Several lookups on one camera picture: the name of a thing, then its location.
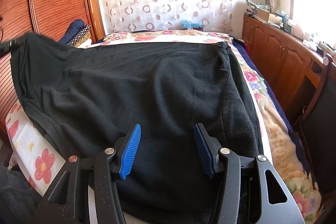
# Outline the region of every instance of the navy pillow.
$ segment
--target navy pillow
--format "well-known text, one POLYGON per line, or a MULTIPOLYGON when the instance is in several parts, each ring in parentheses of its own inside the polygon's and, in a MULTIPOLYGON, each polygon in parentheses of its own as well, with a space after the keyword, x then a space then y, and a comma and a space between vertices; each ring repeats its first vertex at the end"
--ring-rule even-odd
POLYGON ((84 27, 84 21, 81 19, 76 19, 70 23, 67 31, 65 32, 64 36, 59 40, 62 44, 68 44, 71 39, 75 37, 77 33, 84 27))

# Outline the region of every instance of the cabinet handle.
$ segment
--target cabinet handle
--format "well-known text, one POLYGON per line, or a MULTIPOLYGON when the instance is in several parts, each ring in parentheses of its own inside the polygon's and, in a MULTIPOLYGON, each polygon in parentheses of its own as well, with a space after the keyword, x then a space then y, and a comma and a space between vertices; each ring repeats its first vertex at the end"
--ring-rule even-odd
POLYGON ((281 52, 281 58, 283 58, 283 53, 284 53, 284 51, 285 51, 285 48, 282 48, 282 52, 281 52))

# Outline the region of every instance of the cardboard box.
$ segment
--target cardboard box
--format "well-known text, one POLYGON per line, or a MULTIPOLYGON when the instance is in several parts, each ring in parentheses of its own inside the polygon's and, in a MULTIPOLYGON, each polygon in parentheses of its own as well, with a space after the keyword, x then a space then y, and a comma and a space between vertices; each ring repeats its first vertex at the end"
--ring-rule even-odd
POLYGON ((269 11, 265 11, 259 8, 257 10, 257 16, 265 22, 273 23, 276 25, 280 25, 280 22, 282 21, 282 17, 279 17, 275 14, 270 13, 269 11))

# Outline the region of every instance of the navy blue blanket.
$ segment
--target navy blue blanket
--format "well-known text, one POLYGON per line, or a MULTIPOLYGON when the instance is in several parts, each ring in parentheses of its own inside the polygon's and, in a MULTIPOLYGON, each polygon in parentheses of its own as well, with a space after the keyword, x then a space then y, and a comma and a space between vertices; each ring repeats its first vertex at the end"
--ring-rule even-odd
MULTIPOLYGON (((237 48, 237 50, 239 51, 239 53, 241 54, 241 56, 243 57, 245 62, 248 64, 248 66, 251 69, 255 70, 261 77, 263 77, 262 74, 258 71, 256 66, 254 65, 254 63, 252 62, 252 60, 250 59, 250 57, 247 55, 244 47, 240 45, 240 41, 237 40, 236 38, 233 38, 233 45, 237 48)), ((267 92, 268 92, 269 97, 271 98, 272 102, 274 103, 274 106, 277 109, 280 117, 283 119, 283 121, 286 124, 286 127, 288 129, 288 135, 289 135, 290 139, 292 140, 292 142, 296 146, 296 156, 297 156, 298 160, 302 163, 304 171, 307 172, 307 174, 311 173, 313 182, 315 182, 315 177, 314 177, 314 174, 310 170, 310 166, 309 166, 309 163, 307 161, 305 151, 304 151, 304 149, 301 145, 301 142, 300 142, 300 137, 293 131, 292 126, 290 125, 288 119, 286 118, 286 115, 285 115, 283 109, 281 108, 278 100, 276 99, 272 89, 270 88, 270 86, 269 86, 269 84, 267 83, 266 80, 265 80, 265 85, 267 87, 267 92)))

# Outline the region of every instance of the floral bedspread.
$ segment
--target floral bedspread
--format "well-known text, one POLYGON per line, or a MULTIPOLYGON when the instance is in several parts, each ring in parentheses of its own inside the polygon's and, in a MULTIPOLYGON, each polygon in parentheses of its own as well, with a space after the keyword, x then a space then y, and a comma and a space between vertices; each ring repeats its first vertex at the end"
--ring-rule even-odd
MULTIPOLYGON (((145 33, 113 33, 104 42, 90 47, 136 42, 190 42, 217 43, 227 41, 235 54, 248 83, 260 123, 264 154, 273 162, 281 178, 292 193, 307 224, 320 215, 321 195, 318 185, 313 185, 296 156, 296 147, 288 135, 288 129, 268 95, 263 78, 252 70, 231 38, 223 33, 207 33, 195 30, 159 31, 145 33)), ((22 173, 30 184, 44 195, 65 160, 33 126, 17 101, 6 117, 6 127, 14 155, 22 173)))

